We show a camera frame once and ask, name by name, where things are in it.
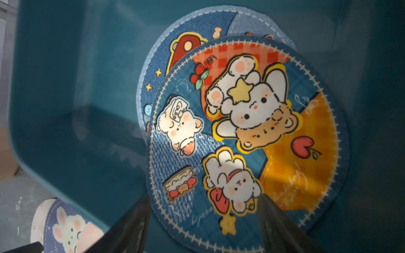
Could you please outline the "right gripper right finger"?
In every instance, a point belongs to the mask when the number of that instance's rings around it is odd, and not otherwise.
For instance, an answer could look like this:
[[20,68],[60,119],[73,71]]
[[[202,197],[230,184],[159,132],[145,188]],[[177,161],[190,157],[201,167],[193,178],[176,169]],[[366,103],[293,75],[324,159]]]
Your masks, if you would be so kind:
[[257,215],[266,253],[325,252],[266,194],[258,198]]

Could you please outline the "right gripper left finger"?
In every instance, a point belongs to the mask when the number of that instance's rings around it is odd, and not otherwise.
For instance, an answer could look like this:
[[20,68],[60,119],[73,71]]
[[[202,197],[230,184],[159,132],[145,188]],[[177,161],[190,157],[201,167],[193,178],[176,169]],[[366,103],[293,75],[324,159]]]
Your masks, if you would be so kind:
[[87,252],[143,253],[148,236],[150,217],[150,198],[145,195]]

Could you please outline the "purple bunny coaster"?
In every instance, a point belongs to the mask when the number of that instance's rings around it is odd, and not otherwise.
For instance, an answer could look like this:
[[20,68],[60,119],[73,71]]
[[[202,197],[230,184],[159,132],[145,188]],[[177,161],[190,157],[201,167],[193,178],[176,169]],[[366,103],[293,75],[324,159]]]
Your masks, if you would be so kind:
[[50,206],[44,227],[46,253],[84,253],[103,236],[98,226],[60,199]]

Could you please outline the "blue bunny bear coaster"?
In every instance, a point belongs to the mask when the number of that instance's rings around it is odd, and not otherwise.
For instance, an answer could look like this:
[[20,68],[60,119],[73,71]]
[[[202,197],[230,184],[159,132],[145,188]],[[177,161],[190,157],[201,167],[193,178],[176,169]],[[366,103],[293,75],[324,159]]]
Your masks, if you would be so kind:
[[147,186],[166,232],[198,253],[261,253],[267,195],[309,231],[347,173],[344,117],[314,67],[252,35],[173,43],[147,137]]

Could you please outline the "teal plastic storage box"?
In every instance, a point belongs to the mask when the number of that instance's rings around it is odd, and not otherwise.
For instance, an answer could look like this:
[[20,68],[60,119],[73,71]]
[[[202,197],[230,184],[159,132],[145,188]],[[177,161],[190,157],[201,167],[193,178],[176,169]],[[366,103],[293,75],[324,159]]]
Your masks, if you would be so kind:
[[8,122],[24,171],[113,226],[146,193],[146,57],[175,21],[215,5],[269,16],[344,113],[349,170],[311,238],[329,253],[404,252],[404,1],[20,1]]

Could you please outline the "blue bear picnic coaster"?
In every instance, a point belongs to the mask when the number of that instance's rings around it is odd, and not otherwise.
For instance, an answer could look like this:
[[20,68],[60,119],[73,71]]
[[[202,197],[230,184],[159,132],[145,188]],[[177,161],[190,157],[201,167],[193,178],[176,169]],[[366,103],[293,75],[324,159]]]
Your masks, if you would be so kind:
[[229,35],[257,35],[296,48],[292,39],[267,15],[252,9],[220,5],[194,11],[173,23],[155,42],[141,70],[136,106],[143,139],[147,139],[150,107],[161,82],[189,51]]

